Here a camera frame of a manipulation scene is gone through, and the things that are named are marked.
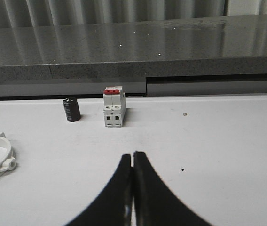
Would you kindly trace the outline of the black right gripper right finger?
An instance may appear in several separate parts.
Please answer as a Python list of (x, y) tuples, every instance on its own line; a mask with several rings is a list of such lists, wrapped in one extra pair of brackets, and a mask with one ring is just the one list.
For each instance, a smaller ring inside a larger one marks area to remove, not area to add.
[(138, 226), (209, 226), (162, 181), (144, 152), (134, 153), (134, 206)]

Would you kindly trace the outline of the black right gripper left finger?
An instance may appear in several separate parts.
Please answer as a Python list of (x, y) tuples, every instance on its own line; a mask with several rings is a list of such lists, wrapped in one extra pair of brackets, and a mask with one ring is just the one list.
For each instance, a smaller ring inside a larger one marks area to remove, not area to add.
[(124, 154), (113, 176), (94, 201), (68, 226), (130, 226), (133, 205), (131, 155)]

